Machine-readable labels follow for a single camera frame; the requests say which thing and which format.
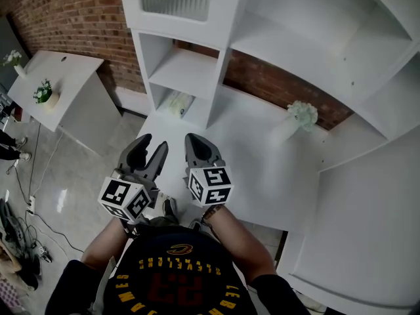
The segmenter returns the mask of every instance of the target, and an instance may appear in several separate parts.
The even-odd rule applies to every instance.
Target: red brick wall
[[[103,58],[99,75],[107,86],[145,92],[121,0],[0,0],[0,14],[12,23],[31,54],[39,49]],[[213,49],[179,44],[216,56]],[[282,108],[295,100],[310,102],[318,125],[331,129],[352,114],[338,100],[302,79],[252,56],[233,51],[224,84]]]
[[[31,54],[39,49],[103,58],[107,84],[145,92],[121,0],[0,0]]]

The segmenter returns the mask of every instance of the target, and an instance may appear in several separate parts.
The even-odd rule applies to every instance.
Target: white vase
[[[60,95],[57,92],[51,93],[50,98],[48,98],[48,100],[45,103],[43,103],[44,107],[46,107],[48,111],[51,111],[54,108],[55,104],[57,104],[59,98]]]
[[[299,129],[299,122],[293,115],[290,115],[272,130],[270,134],[270,143],[274,146],[279,146],[288,138],[296,133]]]
[[[16,70],[16,72],[18,73],[18,75],[24,79],[26,79],[26,73],[25,70],[23,69],[23,67],[18,64],[17,66],[14,66],[14,69]]]

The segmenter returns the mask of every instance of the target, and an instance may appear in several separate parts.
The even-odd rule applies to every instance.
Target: white desk
[[[269,143],[270,132],[288,113],[249,94],[219,87],[215,115],[207,130],[187,121],[159,112],[150,114],[139,136],[152,134],[149,156],[164,140],[169,153],[156,184],[167,195],[177,199],[184,213],[193,208],[191,194],[185,187],[184,139],[197,133],[209,139],[220,150],[232,169],[234,191],[227,203],[235,216],[280,230],[304,234],[312,221],[318,187],[319,143],[327,133],[316,128],[312,134],[299,130],[280,146]],[[161,215],[161,208],[147,208],[145,215]]]
[[[99,58],[38,51],[25,67],[27,78],[18,77],[8,96],[48,129],[54,132],[59,127],[78,143],[102,154],[120,119],[96,74],[102,62]],[[60,94],[51,111],[33,98],[45,78]]]

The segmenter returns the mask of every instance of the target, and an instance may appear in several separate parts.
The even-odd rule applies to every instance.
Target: tiled floor
[[[111,216],[97,202],[97,195],[104,177],[111,174],[119,154],[136,138],[143,123],[144,119],[124,113],[104,157],[86,150],[66,135],[61,138],[42,186],[36,193],[35,210],[53,229],[65,233],[76,248],[84,250],[110,220]],[[24,149],[34,153],[38,128],[37,122],[10,121],[5,131],[16,138],[28,136],[29,140]],[[42,126],[39,130],[31,194],[39,186],[45,166],[60,135],[61,133],[50,132]],[[18,217],[24,217],[27,205],[20,192],[16,174],[13,169],[9,175],[6,174],[11,164],[11,161],[0,160],[0,197],[4,199],[8,192],[9,203],[14,213]],[[23,191],[28,195],[32,161],[20,162],[17,169]],[[71,259],[80,259],[81,253],[72,249],[62,236],[52,233],[37,217],[28,217],[28,222],[38,228],[38,239],[47,247],[53,259],[52,263],[42,261],[42,281],[38,290],[23,298],[25,307],[32,315],[42,315],[66,263]],[[282,232],[244,224],[274,258]]]

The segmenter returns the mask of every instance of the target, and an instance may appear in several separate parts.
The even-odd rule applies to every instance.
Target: bracelet
[[[201,222],[203,222],[204,220],[209,219],[211,216],[213,216],[217,211],[219,211],[220,209],[222,209],[222,207],[224,207],[224,204],[215,204],[210,206],[210,208],[208,208],[206,210],[206,212],[204,213],[204,215],[201,218]]]

